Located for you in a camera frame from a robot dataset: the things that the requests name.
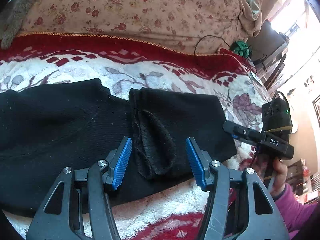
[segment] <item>wall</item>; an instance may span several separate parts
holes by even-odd
[[[278,90],[285,95],[295,89],[290,96],[286,96],[291,105],[291,116],[298,123],[296,133],[290,135],[290,144],[294,146],[292,164],[304,158],[311,174],[320,171],[320,128],[312,101],[320,95],[320,53],[317,52],[310,61]],[[306,88],[304,82],[313,76],[314,83]]]

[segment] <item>metal screw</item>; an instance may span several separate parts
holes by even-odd
[[[211,165],[214,167],[219,167],[221,165],[221,163],[219,161],[212,161]]]
[[[66,167],[66,168],[63,169],[63,173],[65,173],[65,174],[68,174],[68,173],[70,173],[71,171],[72,171],[72,168],[71,168],[71,167]]]
[[[247,168],[245,170],[248,174],[254,174],[254,169],[253,168]]]
[[[106,160],[99,160],[99,161],[98,161],[98,165],[101,166],[101,167],[104,166],[104,165],[106,165],[106,164],[107,164],[107,161],[106,161]]]

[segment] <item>person's arm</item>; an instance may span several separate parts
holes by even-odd
[[[297,202],[289,184],[285,184],[282,196],[275,203],[289,232],[299,230],[316,207],[316,204],[302,205]]]

